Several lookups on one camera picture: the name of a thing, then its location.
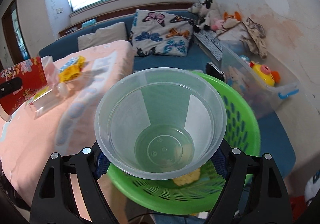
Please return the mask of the red printed paper cup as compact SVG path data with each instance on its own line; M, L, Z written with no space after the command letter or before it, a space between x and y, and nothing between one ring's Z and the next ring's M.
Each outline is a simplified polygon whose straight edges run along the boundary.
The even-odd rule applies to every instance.
M13 113L46 85L39 56L1 71L1 118L9 122Z

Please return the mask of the clear square plastic bottle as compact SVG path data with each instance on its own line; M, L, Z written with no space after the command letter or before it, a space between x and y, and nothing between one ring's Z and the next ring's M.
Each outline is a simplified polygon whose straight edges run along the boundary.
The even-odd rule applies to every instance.
M32 119L38 119L61 104L69 96L69 89L64 82L40 89L25 103L25 110Z

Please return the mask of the clear pink plastic bag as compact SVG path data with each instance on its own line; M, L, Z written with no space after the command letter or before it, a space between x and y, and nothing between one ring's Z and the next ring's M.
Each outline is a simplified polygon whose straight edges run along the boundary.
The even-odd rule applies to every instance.
M44 75L46 76L47 84L57 85L59 83L59 71L54 65L52 56L45 56L41 58Z

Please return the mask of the translucent plastic cup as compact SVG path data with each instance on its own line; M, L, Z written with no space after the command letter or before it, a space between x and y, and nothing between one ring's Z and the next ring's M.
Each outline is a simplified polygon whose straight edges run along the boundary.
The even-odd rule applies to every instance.
M188 174L210 160L226 132L218 91L176 68L145 69L113 85L99 102L94 131L107 159L148 180Z

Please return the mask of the yellow snack wrapper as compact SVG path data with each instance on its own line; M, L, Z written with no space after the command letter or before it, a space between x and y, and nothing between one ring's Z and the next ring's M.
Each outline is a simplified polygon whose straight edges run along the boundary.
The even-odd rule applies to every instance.
M85 66L86 58L84 56L76 56L68 60L59 69L59 81L68 82L78 78Z

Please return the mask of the blue sofa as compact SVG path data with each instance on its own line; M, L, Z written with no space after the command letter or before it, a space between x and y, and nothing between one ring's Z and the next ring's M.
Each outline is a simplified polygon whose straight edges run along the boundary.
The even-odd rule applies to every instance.
M125 23L127 35L129 35L132 21L133 15L130 14L98 22L93 26L79 29L76 32L57 39L50 45L42 48L39 51L39 55L41 57L52 56L54 61L62 59L78 51L78 37L94 33L99 28L104 28L118 22ZM173 67L204 71L207 62L209 62L209 56L196 43L191 41L188 55L184 58L178 56L135 57L133 69L140 71L155 67ZM275 112L272 112L259 118L258 124L261 134L261 153L270 153L274 157L282 177L287 177L295 165L296 156L280 119Z

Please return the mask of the clear plastic storage box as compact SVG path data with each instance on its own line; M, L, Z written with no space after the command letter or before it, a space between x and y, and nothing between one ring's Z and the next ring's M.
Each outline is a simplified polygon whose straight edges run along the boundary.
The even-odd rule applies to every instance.
M297 77L272 54L268 54L267 59L263 60L251 53L244 41L219 40L219 42L223 50L222 59L217 61L214 58L214 62L225 74L226 83L247 101L257 118L276 111L283 102L299 92ZM277 71L281 76L280 83L274 87L266 85L250 68L251 61L267 65L272 71Z

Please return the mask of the beige pillow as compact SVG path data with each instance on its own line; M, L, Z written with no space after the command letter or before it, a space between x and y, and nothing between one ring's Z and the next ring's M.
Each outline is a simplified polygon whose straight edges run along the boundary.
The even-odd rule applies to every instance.
M119 40L127 41L127 31L124 22L99 28L94 33L78 37L78 50L84 50Z

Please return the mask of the butterfly print pillow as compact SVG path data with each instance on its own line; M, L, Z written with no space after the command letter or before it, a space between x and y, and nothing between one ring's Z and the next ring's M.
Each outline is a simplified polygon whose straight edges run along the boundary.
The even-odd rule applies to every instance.
M136 56L185 57L193 35L195 20L162 11L137 9L132 21L129 41Z

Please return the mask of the beige patterned cloth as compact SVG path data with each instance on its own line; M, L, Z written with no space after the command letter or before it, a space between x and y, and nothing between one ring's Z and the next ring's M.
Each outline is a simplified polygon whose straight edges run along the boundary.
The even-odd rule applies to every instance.
M261 59L267 58L267 48L265 43L266 33L262 25L255 23L250 17L244 22L248 33L247 45L249 51L260 56Z

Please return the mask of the blue patterned cloth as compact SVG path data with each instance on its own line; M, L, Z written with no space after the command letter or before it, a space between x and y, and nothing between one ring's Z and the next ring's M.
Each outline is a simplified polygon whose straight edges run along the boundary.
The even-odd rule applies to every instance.
M202 30L199 33L195 33L194 36L197 42L206 48L217 61L221 61L223 50L215 32Z

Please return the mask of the pink plush toy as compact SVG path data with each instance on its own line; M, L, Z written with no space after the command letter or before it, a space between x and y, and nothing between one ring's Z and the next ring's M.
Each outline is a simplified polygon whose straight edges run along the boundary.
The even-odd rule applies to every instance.
M212 31L216 32L220 29L223 29L224 23L224 19L214 19L212 24L210 25L210 28Z

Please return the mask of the orange fox plush toy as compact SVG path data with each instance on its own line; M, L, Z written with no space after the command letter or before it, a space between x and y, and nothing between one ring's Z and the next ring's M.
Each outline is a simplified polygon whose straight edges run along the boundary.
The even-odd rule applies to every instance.
M235 11L233 14L224 12L223 19L224 19L224 24L223 24L224 29L231 29L242 21L241 15L237 11Z

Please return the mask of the grey plush toy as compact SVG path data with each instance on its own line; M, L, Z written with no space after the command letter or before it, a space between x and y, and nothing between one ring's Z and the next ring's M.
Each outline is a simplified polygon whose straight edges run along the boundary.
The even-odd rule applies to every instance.
M187 11L197 15L201 10L202 6L203 6L202 3L194 3L191 7L187 9Z

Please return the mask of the cow plush toy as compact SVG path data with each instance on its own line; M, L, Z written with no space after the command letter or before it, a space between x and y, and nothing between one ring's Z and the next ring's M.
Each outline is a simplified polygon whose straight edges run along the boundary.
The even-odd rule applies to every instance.
M213 30L216 22L222 19L220 9L216 0L205 0L198 12L199 20L194 26L194 32L201 30Z

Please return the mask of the brown door frame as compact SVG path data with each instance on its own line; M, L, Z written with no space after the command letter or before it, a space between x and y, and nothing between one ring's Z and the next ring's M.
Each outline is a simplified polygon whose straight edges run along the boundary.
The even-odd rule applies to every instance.
M7 49L13 64L30 59L18 19L17 0L12 0L2 16L2 27Z

